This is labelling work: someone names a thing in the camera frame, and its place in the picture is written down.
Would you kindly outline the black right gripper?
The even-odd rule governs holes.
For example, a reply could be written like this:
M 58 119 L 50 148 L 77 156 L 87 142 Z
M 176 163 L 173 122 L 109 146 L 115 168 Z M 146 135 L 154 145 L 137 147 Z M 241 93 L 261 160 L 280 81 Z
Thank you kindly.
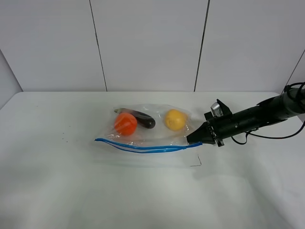
M 215 145 L 217 143 L 218 146 L 224 146 L 223 139 L 227 138 L 225 137 L 228 134 L 227 132 L 231 132 L 229 128 L 232 126 L 233 113 L 219 99 L 216 102 L 220 104 L 223 116 L 213 116 L 212 111 L 205 113 L 206 122 L 186 137 L 188 145 Z

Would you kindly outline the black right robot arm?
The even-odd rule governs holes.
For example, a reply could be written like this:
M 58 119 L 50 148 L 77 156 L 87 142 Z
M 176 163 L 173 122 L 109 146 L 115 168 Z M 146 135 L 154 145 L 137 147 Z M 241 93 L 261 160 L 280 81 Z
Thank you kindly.
M 283 122 L 291 117 L 305 113 L 305 83 L 286 85 L 284 92 L 266 99 L 256 106 L 237 113 L 219 99 L 211 106 L 211 111 L 204 114 L 206 121 L 186 139 L 188 144 L 224 145 L 224 139 L 231 138 L 235 143 L 244 145 L 234 139 L 235 135 L 256 136 L 265 139 L 287 139 L 299 134 L 305 127 L 294 134 L 284 137 L 267 137 L 253 132 L 259 128 Z

